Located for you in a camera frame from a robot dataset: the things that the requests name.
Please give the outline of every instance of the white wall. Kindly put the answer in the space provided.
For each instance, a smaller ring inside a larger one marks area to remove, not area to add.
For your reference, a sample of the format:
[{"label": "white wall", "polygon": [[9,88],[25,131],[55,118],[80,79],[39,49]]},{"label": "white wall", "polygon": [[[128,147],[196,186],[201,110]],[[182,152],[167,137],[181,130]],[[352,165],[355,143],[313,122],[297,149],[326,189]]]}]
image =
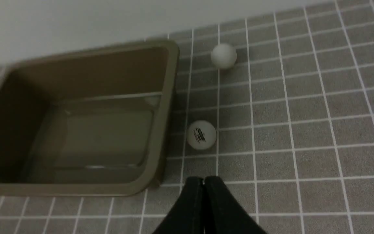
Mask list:
[{"label": "white wall", "polygon": [[326,0],[0,0],[0,64]]}]

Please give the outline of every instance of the gray tile floor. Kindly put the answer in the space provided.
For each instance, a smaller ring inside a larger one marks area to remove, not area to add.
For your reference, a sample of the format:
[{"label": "gray tile floor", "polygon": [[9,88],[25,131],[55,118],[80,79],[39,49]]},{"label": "gray tile floor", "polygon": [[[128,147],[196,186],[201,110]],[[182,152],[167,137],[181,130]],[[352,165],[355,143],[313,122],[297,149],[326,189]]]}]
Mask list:
[{"label": "gray tile floor", "polygon": [[[158,37],[181,52],[163,185],[133,197],[0,197],[0,234],[149,234],[191,175],[221,176],[271,234],[374,233],[374,1]],[[212,67],[218,43],[236,47],[229,71]],[[185,143],[194,120],[217,127],[214,147]]]}]

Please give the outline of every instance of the brown plastic bin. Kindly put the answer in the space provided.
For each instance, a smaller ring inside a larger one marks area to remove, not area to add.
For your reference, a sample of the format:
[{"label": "brown plastic bin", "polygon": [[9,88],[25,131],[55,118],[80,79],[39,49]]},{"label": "brown plastic bin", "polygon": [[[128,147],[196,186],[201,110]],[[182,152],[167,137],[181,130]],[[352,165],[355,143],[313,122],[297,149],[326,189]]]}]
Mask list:
[{"label": "brown plastic bin", "polygon": [[124,196],[160,182],[178,46],[34,59],[0,83],[0,195]]}]

